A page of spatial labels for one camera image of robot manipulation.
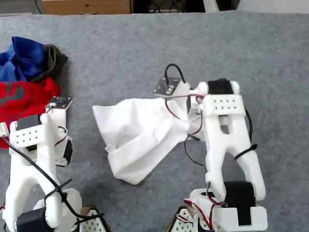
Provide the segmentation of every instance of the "red t-shirt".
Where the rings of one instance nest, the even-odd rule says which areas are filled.
[[[45,105],[60,94],[60,88],[50,77],[40,83],[0,82],[0,122],[5,122],[10,128],[10,123],[21,117],[43,114]],[[8,148],[2,139],[0,147]]]

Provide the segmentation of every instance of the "white cloth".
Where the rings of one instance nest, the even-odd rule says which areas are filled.
[[[169,101],[170,109],[186,119],[186,109]],[[93,106],[98,129],[106,144],[114,176],[133,185],[187,137],[189,123],[174,117],[164,100],[128,99],[115,106]]]

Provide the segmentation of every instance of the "wooden cabinet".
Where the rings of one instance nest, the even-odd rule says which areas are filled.
[[[114,15],[129,14],[133,0],[42,0],[45,14]]]

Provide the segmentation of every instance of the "gray felt mat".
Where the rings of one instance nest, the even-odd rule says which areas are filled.
[[[70,62],[57,79],[74,97],[68,128],[74,139],[69,167],[84,204],[105,212],[114,232],[162,232],[182,199],[205,187],[204,173],[179,144],[137,186],[114,178],[92,105],[128,98],[154,98],[165,66],[177,63],[195,87],[199,81],[236,80],[254,122],[253,141],[267,188],[269,232],[309,229],[309,15],[167,14],[119,16],[29,15],[0,18],[0,50],[12,36],[57,45]],[[190,141],[203,161],[206,146]],[[9,179],[10,157],[0,153],[0,201]],[[226,180],[244,178],[231,156]],[[31,192],[26,208],[42,198]]]

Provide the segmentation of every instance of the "pile of clothes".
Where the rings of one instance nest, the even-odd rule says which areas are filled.
[[[67,60],[53,44],[12,37],[0,53],[0,122],[9,127],[21,117],[45,113],[45,105],[61,94],[53,78]],[[7,148],[2,140],[0,147]]]

